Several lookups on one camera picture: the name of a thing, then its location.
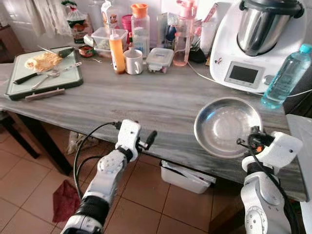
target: black cable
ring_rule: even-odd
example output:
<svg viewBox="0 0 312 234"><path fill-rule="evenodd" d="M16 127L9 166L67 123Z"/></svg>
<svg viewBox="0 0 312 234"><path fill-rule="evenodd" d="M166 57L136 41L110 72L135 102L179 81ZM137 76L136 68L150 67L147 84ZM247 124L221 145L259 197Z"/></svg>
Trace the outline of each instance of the black cable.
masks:
<svg viewBox="0 0 312 234"><path fill-rule="evenodd" d="M113 125L113 126L118 126L118 123L116 122L107 122L107 123L104 123L98 127L96 127L94 130L92 130L84 139L83 141L81 142L81 144L79 145L78 147L78 150L76 152L76 155L75 155L75 161L74 161L74 181L75 181L75 186L76 186L76 189L77 189L77 192L78 192L78 195L80 197L80 199L82 199L82 192L81 192L81 189L80 189L80 185L79 185L79 181L78 181L78 178L77 178L77 162L78 162L78 158L79 158L79 155L80 155L80 151L83 147L83 144L85 143L85 141L87 140L87 138L89 136L91 136L97 129L103 127L103 126L106 126L106 125Z"/></svg>
<svg viewBox="0 0 312 234"><path fill-rule="evenodd" d="M300 234L300 228L299 228L299 224L298 224L296 214L293 211L292 205L290 204L289 199L288 199L284 189L280 186L279 182L269 172L267 172L267 170L261 165L259 159L255 156L253 149L250 146L251 137L252 137L252 135L249 135L249 137L248 137L248 148L250 150L251 155L255 159L259 168L267 175L268 178L270 178L270 180L278 188L279 192L283 195L284 200L285 200L285 205L286 205L286 207L284 209L287 211L285 213L285 215L286 215L286 217L290 223L292 234Z"/></svg>
<svg viewBox="0 0 312 234"><path fill-rule="evenodd" d="M80 171L81 171L81 169L82 169L82 166L83 166L87 161L89 161L89 160L91 160L91 159L95 159L95 158L102 158L102 157L103 157L103 156L101 156L101 155L98 155L98 156L91 156L91 157L86 158L84 161L82 161L81 164L78 166L78 170L77 170L77 174L76 174L77 180L79 181L79 173L80 173Z"/></svg>

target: metal bowl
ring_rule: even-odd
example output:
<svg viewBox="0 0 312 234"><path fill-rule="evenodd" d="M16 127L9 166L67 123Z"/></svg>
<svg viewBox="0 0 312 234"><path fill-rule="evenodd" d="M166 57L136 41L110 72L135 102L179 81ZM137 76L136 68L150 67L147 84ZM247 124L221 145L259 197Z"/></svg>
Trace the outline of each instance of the metal bowl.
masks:
<svg viewBox="0 0 312 234"><path fill-rule="evenodd" d="M262 121L258 111L248 102L235 97L220 98L200 110L194 123L198 143L210 154L222 158L240 157L246 148L237 145L247 141L250 129Z"/></svg>

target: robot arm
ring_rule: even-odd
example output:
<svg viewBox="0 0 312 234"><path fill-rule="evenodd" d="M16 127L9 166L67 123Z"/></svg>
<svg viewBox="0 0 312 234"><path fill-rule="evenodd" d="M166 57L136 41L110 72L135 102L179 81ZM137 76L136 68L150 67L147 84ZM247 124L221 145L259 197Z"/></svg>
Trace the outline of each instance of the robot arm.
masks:
<svg viewBox="0 0 312 234"><path fill-rule="evenodd" d="M122 122L115 150L97 163L97 174L91 181L76 213L69 218L61 234L101 234L115 196L118 182L129 161L138 152L148 150L157 135L153 131L146 142L140 141L141 126L131 120Z"/></svg>
<svg viewBox="0 0 312 234"><path fill-rule="evenodd" d="M241 198L245 206L247 234L291 234L292 228L284 213L285 200L277 186L263 172L253 156L276 181L279 169L290 164L302 147L302 142L290 135L274 132L271 135L252 128L247 157L242 167L247 172Z"/></svg>

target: white mug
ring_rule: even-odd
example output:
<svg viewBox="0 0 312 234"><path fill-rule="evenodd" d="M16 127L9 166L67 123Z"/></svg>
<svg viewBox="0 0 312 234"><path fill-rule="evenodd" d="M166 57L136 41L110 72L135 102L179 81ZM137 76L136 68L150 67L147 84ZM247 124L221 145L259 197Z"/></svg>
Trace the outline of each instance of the white mug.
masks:
<svg viewBox="0 0 312 234"><path fill-rule="evenodd" d="M126 60L126 72L138 75L143 71L143 54L139 50L131 49L123 53Z"/></svg>

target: cutting board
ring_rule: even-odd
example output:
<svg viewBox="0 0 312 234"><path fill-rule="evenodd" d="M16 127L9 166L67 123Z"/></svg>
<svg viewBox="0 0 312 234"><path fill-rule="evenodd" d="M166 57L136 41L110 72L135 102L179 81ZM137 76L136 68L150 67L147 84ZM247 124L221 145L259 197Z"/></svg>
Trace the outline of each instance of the cutting board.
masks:
<svg viewBox="0 0 312 234"><path fill-rule="evenodd" d="M60 50L64 50L70 47L61 47L52 49L54 52L58 52ZM6 94L11 100L18 100L24 98L26 96L32 94L40 94L48 91L53 91L56 89L62 88L72 88L79 86L83 83L80 68L75 67L68 71L64 71L60 73L60 76L56 78L48 78L41 86L39 86L36 90L31 90L35 84L37 84L40 80L45 78L45 74L36 76L31 78L30 80L22 83L22 84L14 84L13 81L24 76L30 75L34 73L33 70L30 70L25 67L25 62L32 57L43 54L46 51L37 51L31 52L27 54L19 55L14 60L14 69L11 74L11 78L8 83ZM73 65L77 62L77 53L76 51L72 52L69 56L65 57L62 62L59 64L59 70L62 71L64 68Z"/></svg>

